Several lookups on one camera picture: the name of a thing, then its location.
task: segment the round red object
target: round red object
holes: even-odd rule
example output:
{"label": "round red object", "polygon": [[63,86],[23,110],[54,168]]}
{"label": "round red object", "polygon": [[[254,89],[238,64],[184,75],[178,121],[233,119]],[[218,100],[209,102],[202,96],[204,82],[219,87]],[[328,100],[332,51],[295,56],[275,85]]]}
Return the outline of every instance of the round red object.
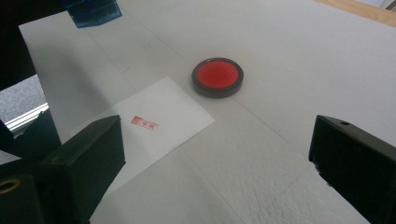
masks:
{"label": "round red object", "polygon": [[242,68],[225,58],[204,60],[192,71],[195,89],[211,98],[223,98],[236,93],[241,88],[243,78]]}

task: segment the red disc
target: red disc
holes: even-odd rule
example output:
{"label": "red disc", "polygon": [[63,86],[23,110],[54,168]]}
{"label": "red disc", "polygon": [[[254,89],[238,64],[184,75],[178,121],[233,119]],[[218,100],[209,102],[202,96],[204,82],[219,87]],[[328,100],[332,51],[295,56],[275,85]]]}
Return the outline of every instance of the red disc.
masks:
{"label": "red disc", "polygon": [[238,70],[227,62],[213,61],[203,64],[197,71],[198,81],[213,89],[227,88],[238,80]]}

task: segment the white card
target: white card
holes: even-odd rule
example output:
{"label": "white card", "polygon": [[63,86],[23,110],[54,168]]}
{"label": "white card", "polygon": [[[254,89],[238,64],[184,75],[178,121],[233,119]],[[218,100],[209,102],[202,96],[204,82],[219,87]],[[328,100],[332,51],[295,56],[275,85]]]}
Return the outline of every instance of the white card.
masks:
{"label": "white card", "polygon": [[95,120],[113,115],[121,117],[126,164],[106,195],[214,122],[203,108],[166,77],[86,121],[71,135]]}

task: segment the blue object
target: blue object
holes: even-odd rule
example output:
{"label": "blue object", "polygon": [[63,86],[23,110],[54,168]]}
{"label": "blue object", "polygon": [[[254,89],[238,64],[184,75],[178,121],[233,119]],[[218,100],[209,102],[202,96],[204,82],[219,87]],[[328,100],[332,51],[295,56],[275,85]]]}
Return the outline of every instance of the blue object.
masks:
{"label": "blue object", "polygon": [[122,16],[115,0],[62,0],[77,28],[101,25]]}

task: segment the red stamp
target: red stamp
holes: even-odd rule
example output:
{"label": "red stamp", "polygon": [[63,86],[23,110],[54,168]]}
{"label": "red stamp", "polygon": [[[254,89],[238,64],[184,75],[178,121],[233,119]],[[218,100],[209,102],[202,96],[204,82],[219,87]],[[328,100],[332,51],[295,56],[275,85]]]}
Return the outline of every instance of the red stamp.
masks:
{"label": "red stamp", "polygon": [[132,122],[132,124],[141,126],[143,128],[150,129],[152,131],[155,131],[160,126],[160,125],[158,125],[156,123],[153,123],[153,122],[148,121],[146,119],[142,119],[142,118],[140,118],[138,116],[135,116],[134,119],[131,122]]}

